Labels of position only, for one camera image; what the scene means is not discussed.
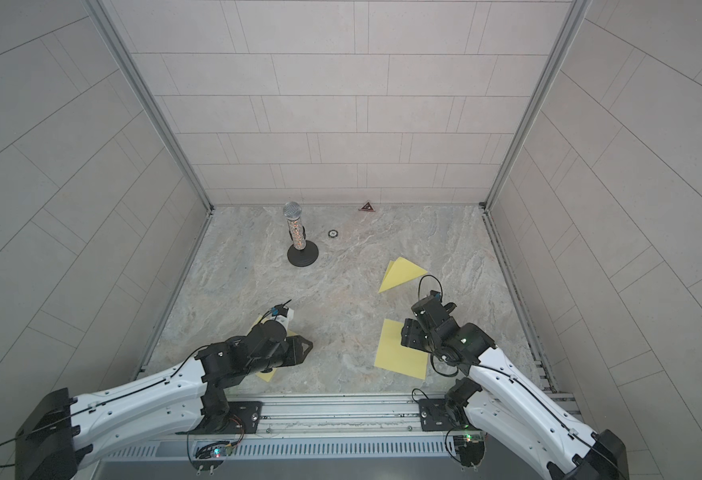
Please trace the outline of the yellow square paper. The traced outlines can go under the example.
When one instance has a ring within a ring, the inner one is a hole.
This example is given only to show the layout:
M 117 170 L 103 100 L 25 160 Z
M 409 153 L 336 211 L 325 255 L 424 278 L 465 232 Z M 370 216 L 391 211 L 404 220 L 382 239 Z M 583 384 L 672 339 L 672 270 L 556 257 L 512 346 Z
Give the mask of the yellow square paper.
M 404 257 L 399 257 L 389 263 L 378 292 L 385 292 L 412 280 L 419 279 L 426 274 L 426 269 Z

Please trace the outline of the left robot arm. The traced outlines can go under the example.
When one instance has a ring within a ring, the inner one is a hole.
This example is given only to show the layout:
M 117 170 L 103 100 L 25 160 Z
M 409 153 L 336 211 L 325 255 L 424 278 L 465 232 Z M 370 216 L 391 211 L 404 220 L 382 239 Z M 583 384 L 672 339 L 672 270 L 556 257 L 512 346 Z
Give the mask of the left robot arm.
M 43 397 L 17 434 L 17 479 L 71 479 L 100 458 L 166 434 L 216 434 L 239 422 L 226 391 L 257 372 L 302 364 L 313 344 L 276 320 L 211 343 L 180 364 L 118 387 Z

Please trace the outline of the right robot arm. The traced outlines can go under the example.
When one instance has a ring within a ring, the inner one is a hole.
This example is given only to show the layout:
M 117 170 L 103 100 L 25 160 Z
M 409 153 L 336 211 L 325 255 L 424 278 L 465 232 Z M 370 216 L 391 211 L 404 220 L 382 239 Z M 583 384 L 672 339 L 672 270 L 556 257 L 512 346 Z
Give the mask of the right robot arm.
M 431 291 L 412 306 L 401 335 L 402 346 L 460 373 L 437 402 L 453 433 L 487 433 L 544 479 L 628 478 L 626 446 L 615 433 L 596 432 L 560 407 L 478 325 L 459 324 L 455 308 Z

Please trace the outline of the black round-base stand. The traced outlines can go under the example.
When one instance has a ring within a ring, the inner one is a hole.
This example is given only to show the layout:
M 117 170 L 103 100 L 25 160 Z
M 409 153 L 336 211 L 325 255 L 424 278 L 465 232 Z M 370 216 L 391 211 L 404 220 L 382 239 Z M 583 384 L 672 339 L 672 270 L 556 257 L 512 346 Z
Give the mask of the black round-base stand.
M 301 213 L 302 208 L 297 202 L 288 202 L 283 207 L 283 214 L 287 220 L 292 240 L 292 245 L 287 251 L 288 261 L 296 267 L 307 267 L 318 259 L 319 249 L 314 242 L 306 238 Z

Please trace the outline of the vent grille strip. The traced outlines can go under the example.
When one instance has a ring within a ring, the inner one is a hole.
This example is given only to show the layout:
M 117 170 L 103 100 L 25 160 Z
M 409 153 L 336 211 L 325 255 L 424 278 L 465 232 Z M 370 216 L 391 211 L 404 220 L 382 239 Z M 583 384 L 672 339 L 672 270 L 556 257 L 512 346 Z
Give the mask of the vent grille strip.
M 105 458 L 108 462 L 194 461 L 201 444 L 187 446 L 183 441 L 154 441 L 128 447 Z M 371 438 L 296 438 L 251 439 L 228 453 L 218 450 L 213 461 L 254 461 L 277 459 L 330 458 L 416 458 L 445 457 L 455 454 L 454 442 L 442 436 L 371 437 Z

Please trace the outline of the right circuit board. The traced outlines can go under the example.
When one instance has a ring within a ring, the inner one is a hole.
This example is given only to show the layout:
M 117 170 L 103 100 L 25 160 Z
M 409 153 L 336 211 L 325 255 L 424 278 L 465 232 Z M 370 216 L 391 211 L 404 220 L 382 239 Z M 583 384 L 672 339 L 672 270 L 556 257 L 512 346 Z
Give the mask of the right circuit board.
M 486 454 L 485 441 L 474 435 L 452 436 L 452 458 L 464 468 L 477 470 Z

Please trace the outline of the circuit board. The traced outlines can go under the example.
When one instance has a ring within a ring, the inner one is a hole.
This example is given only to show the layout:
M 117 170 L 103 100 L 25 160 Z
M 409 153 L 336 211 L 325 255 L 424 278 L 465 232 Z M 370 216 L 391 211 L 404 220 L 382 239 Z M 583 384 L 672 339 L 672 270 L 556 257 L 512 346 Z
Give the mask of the circuit board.
M 235 448 L 236 446 L 229 441 L 214 442 L 197 448 L 191 457 L 197 475 L 203 472 L 213 475 Z
M 485 441 L 474 435 L 452 436 L 452 458 L 464 468 L 477 470 L 486 454 Z

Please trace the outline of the left circuit board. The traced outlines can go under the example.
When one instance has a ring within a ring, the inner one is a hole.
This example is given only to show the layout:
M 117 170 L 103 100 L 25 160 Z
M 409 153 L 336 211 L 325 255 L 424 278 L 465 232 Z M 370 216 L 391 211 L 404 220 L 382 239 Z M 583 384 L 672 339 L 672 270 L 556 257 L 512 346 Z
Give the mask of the left circuit board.
M 203 472 L 213 475 L 235 448 L 236 446 L 229 441 L 214 442 L 197 448 L 191 457 L 197 475 Z

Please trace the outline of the metal corner profile right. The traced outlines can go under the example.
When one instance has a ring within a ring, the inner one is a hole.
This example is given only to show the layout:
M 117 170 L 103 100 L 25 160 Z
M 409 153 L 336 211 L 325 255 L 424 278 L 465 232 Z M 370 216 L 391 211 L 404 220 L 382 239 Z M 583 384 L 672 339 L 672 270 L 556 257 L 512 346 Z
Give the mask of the metal corner profile right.
M 565 17 L 564 23 L 554 42 L 548 60 L 540 75 L 539 80 L 533 91 L 530 102 L 524 112 L 522 120 L 515 132 L 510 143 L 507 154 L 501 164 L 488 197 L 481 204 L 485 212 L 492 210 L 494 205 L 499 200 L 501 191 L 510 176 L 511 170 L 517 160 L 524 142 L 529 135 L 534 122 L 542 109 L 544 101 L 550 91 L 554 80 L 561 69 L 561 66 L 566 58 L 566 55 L 577 35 L 577 32 L 583 23 L 587 10 L 591 4 L 588 0 L 575 0 L 572 2 L 569 11 Z

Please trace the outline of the metal corner profile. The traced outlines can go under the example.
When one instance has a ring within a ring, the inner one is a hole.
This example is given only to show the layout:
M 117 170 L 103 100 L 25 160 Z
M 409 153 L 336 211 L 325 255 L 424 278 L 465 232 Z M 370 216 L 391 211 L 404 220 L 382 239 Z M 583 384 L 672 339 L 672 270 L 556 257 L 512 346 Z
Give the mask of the metal corner profile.
M 539 80 L 533 91 L 530 102 L 524 112 L 522 120 L 515 132 L 510 143 L 507 154 L 501 164 L 488 197 L 481 204 L 485 212 L 492 210 L 494 205 L 499 200 L 501 191 L 510 176 L 511 170 L 517 160 L 524 142 L 529 135 L 534 122 L 542 109 L 544 101 L 550 91 L 554 80 L 561 69 L 561 66 L 566 58 L 566 55 L 577 35 L 577 32 L 583 23 L 587 10 L 591 4 L 588 0 L 575 0 L 572 2 L 569 11 L 565 17 L 564 23 L 554 42 L 548 60 L 540 75 Z
M 159 104 L 141 76 L 126 44 L 117 32 L 104 7 L 104 3 L 98 0 L 84 0 L 83 5 L 165 148 L 191 184 L 205 207 L 207 215 L 211 215 L 214 212 L 214 206 L 210 202 L 198 176 L 193 171 L 187 156 L 182 151 L 174 133 L 171 131 L 167 119 L 159 108 Z

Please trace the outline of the metal corner profile left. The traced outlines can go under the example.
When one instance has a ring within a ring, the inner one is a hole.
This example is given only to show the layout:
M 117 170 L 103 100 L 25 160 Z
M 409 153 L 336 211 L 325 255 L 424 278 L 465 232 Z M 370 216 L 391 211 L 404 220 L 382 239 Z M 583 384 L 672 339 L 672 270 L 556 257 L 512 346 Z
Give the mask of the metal corner profile left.
M 84 0 L 83 5 L 165 148 L 191 184 L 205 207 L 207 215 L 211 215 L 214 212 L 214 206 L 210 202 L 198 176 L 193 171 L 187 156 L 182 151 L 174 133 L 171 131 L 167 119 L 159 108 L 159 104 L 141 76 L 126 44 L 117 32 L 104 7 L 104 3 L 98 0 Z

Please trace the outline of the aluminium rail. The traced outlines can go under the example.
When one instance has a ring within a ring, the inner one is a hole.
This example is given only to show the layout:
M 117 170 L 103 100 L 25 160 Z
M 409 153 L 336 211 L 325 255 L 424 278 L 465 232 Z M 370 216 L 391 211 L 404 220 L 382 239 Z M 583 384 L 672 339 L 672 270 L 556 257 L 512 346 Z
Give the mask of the aluminium rail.
M 408 396 L 285 396 L 256 401 L 263 403 L 262 414 L 257 432 L 249 435 L 388 435 L 407 428 L 425 432 L 417 402 Z M 74 444 L 78 448 L 119 449 L 162 435 L 189 433 L 205 414 L 225 414 L 229 404 L 206 408 L 199 399 L 178 400 L 153 409 L 130 410 L 112 403 L 91 409 L 72 422 L 79 429 Z

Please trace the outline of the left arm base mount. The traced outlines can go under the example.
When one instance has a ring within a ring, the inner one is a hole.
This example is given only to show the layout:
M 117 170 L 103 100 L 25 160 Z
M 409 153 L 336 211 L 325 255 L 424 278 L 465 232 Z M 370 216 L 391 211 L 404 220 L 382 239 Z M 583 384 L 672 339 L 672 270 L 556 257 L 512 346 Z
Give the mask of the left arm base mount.
M 234 401 L 225 414 L 205 414 L 190 435 L 249 435 L 255 434 L 260 422 L 263 403 Z

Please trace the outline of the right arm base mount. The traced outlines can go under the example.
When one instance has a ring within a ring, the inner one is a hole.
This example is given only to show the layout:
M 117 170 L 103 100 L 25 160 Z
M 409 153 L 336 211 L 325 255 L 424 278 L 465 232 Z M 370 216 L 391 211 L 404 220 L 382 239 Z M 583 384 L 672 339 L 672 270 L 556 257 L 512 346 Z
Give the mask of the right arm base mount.
M 423 395 L 416 399 L 421 428 L 425 432 L 447 432 L 450 429 L 472 429 L 467 408 L 469 399 L 482 387 L 469 378 L 462 378 L 439 398 Z

